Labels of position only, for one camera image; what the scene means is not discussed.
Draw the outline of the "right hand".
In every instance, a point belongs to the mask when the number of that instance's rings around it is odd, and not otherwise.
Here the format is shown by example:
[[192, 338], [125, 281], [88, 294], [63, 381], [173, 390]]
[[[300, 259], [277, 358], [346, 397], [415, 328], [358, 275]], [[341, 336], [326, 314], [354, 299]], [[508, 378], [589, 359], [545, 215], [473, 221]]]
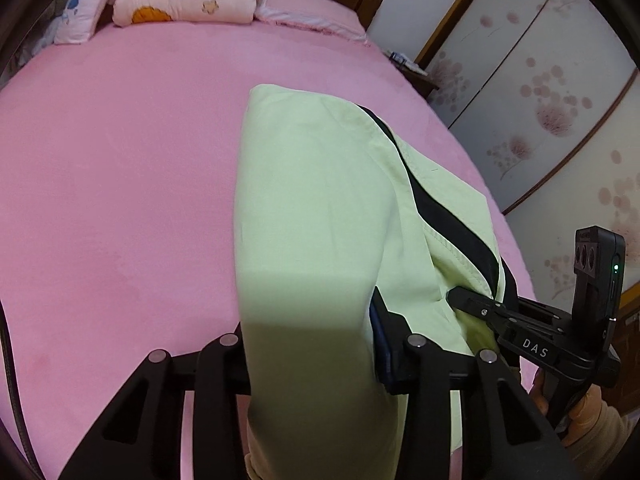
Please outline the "right hand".
[[534, 377], [533, 388], [529, 391], [529, 396], [534, 400], [547, 422], [553, 427], [555, 434], [562, 440], [566, 437], [568, 426], [570, 426], [568, 415], [564, 414], [562, 418], [556, 421], [555, 425], [553, 425], [553, 420], [549, 416], [552, 398], [558, 393], [560, 385], [561, 379], [559, 377], [539, 367]]

